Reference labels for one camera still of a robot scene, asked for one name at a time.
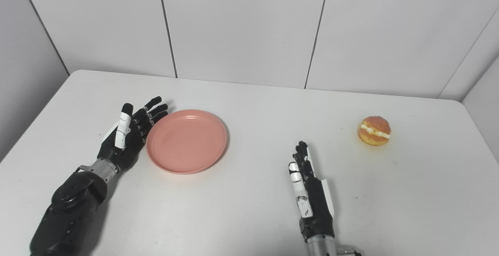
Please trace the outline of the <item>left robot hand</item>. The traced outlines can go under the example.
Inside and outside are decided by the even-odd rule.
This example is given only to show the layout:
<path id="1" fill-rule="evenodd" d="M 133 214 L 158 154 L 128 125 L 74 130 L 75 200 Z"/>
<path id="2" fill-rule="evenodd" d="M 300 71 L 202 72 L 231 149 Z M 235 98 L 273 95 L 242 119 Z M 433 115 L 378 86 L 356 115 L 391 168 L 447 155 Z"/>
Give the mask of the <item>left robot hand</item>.
<path id="1" fill-rule="evenodd" d="M 119 172 L 128 171 L 138 159 L 151 129 L 168 115 L 168 108 L 161 96 L 152 98 L 136 112 L 131 103 L 124 103 L 117 125 L 101 143 L 97 158 L 111 162 Z"/>

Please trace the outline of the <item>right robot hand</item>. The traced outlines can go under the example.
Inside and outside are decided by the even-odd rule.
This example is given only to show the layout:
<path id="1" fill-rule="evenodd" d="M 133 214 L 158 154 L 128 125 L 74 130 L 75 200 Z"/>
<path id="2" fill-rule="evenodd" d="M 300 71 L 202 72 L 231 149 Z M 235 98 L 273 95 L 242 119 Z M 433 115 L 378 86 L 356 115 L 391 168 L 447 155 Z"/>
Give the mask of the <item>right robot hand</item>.
<path id="1" fill-rule="evenodd" d="M 325 179 L 317 177 L 308 144 L 299 141 L 292 157 L 294 161 L 289 163 L 288 172 L 301 215 L 299 226 L 303 238 L 307 240 L 314 235 L 335 238 L 334 208 L 329 185 Z"/>

